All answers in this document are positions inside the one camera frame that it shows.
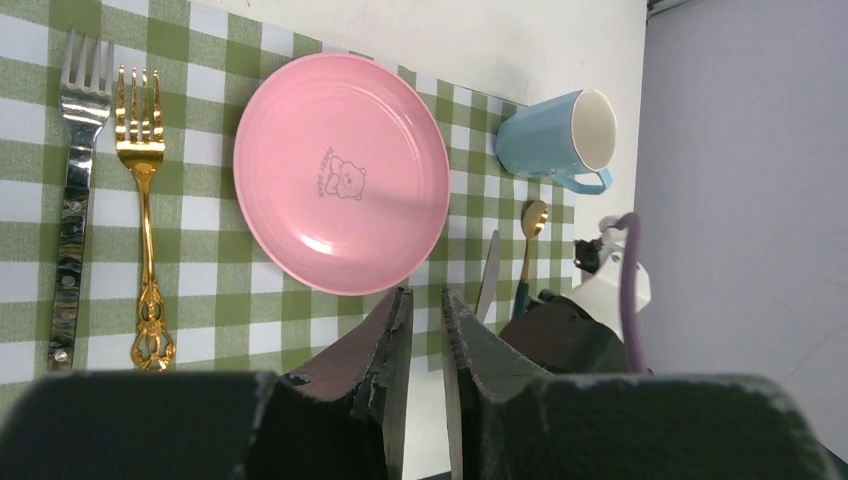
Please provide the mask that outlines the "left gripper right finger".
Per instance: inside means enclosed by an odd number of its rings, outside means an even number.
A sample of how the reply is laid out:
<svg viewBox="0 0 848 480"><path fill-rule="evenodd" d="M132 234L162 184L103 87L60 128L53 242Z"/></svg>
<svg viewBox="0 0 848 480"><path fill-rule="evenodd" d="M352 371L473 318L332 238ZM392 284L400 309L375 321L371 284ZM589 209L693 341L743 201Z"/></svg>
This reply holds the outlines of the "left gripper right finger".
<svg viewBox="0 0 848 480"><path fill-rule="evenodd" d="M553 376L441 291L442 362L454 479L552 479Z"/></svg>

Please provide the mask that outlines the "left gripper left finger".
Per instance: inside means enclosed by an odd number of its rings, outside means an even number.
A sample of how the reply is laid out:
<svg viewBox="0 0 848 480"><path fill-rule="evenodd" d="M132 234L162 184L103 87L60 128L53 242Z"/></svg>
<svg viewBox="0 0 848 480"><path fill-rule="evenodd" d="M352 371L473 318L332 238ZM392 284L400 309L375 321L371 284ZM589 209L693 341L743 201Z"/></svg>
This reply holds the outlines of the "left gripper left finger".
<svg viewBox="0 0 848 480"><path fill-rule="evenodd" d="M403 472L413 292L388 291L339 340L287 372L305 410L288 409L303 479L399 479Z"/></svg>

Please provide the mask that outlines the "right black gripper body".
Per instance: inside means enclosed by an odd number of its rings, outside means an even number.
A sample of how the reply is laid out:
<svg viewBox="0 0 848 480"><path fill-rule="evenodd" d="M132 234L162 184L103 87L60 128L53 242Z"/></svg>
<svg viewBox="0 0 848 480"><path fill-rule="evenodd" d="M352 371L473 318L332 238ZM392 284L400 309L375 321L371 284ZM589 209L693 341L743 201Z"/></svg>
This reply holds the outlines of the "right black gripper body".
<svg viewBox="0 0 848 480"><path fill-rule="evenodd" d="M499 337L554 374L626 373L624 344L563 295L543 289Z"/></svg>

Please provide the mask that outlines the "silver knife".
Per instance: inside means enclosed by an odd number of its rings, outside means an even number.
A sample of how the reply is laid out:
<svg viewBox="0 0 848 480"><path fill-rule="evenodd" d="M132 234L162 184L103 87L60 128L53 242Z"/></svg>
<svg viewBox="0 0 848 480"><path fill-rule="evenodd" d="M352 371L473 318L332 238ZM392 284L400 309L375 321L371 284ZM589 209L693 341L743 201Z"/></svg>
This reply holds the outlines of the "silver knife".
<svg viewBox="0 0 848 480"><path fill-rule="evenodd" d="M501 239L498 230L494 230L490 239L489 251L484 265L483 277L475 316L484 323L489 309L494 302L497 282L500 273Z"/></svg>

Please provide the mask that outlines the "gold spoon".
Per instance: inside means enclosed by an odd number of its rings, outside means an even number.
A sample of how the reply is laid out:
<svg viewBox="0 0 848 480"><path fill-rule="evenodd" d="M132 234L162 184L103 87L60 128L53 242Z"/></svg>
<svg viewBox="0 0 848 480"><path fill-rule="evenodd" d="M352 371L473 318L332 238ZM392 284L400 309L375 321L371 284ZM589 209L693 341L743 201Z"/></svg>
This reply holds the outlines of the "gold spoon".
<svg viewBox="0 0 848 480"><path fill-rule="evenodd" d="M511 319L521 316L529 299L529 270L531 260L531 244L545 228L548 219L548 206L543 200L532 200L523 211L521 231L525 237L524 255L521 273L515 293Z"/></svg>

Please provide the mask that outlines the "light blue mug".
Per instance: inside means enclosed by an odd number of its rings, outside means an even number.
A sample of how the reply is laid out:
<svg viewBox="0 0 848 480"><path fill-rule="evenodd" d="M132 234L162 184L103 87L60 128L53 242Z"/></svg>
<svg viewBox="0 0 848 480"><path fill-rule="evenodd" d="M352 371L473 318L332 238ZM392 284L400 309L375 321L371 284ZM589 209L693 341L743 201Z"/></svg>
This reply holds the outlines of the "light blue mug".
<svg viewBox="0 0 848 480"><path fill-rule="evenodd" d="M609 164L616 141L617 118L608 97L584 89L518 110L500 125L495 154L513 175L601 195L613 183Z"/></svg>

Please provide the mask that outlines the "pink plate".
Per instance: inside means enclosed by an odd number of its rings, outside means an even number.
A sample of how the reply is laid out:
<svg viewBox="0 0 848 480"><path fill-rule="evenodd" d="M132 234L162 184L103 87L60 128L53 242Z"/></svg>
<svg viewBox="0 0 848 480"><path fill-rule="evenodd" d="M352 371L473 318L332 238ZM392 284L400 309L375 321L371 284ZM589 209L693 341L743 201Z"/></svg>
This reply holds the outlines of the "pink plate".
<svg viewBox="0 0 848 480"><path fill-rule="evenodd" d="M446 222L440 129L402 78L361 56L293 60L256 90L233 150L256 242L291 277L360 296L409 277Z"/></svg>

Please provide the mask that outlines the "gold fork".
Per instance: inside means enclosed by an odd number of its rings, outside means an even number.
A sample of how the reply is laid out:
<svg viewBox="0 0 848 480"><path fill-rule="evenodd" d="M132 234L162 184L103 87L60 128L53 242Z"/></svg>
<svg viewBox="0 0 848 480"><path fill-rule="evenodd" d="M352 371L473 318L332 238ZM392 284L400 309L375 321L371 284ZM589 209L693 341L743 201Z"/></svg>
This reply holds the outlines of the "gold fork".
<svg viewBox="0 0 848 480"><path fill-rule="evenodd" d="M174 360L176 343L167 330L155 271L151 216L152 178L166 149L159 73L120 66L116 93L117 154L137 185L140 201L142 267L131 359L141 370L161 372Z"/></svg>

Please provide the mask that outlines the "green checkered cloth napkin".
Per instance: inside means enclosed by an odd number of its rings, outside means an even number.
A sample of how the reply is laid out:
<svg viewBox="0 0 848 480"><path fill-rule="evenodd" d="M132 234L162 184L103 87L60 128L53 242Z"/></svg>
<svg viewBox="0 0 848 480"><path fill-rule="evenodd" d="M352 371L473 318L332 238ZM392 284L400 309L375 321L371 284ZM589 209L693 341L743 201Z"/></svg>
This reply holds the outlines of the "green checkered cloth napkin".
<svg viewBox="0 0 848 480"><path fill-rule="evenodd" d="M271 72L330 45L185 1L5 1L1 5L1 407L47 370L67 130L58 86L67 33L112 41L115 60L162 76L166 158L152 189L155 261L177 370L285 372L356 326L374 295L337 297L275 265L248 231L232 177L243 108ZM440 368L438 296L479 295L489 239L502 241L493 330L511 313L524 238L520 211L548 204L531 281L567 290L575 198L546 181L507 176L494 158L512 103L396 67L436 118L451 162L447 225L414 290L412 370Z"/></svg>

